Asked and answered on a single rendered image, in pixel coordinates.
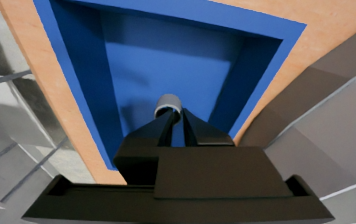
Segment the blue open box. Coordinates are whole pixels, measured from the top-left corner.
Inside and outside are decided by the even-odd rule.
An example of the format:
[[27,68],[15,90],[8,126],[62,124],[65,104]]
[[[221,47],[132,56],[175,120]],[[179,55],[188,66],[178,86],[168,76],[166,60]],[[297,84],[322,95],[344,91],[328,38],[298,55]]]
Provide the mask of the blue open box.
[[32,0],[107,170],[164,94],[236,137],[308,24],[211,0]]

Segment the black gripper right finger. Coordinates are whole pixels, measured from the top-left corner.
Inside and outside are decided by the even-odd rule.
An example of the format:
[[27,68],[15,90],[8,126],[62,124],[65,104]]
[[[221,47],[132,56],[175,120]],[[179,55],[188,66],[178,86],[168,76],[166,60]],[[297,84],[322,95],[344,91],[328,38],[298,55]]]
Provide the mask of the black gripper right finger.
[[192,147],[236,146],[229,134],[196,117],[187,108],[183,108],[183,132],[185,147],[191,147],[191,140]]

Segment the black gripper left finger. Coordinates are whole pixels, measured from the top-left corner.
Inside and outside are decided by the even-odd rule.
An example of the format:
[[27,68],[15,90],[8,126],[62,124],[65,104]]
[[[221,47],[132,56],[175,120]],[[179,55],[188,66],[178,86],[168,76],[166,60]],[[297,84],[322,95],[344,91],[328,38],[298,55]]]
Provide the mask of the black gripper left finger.
[[157,145],[158,147],[171,147],[172,135],[173,108],[170,108],[162,116],[126,135],[120,147],[123,145]]

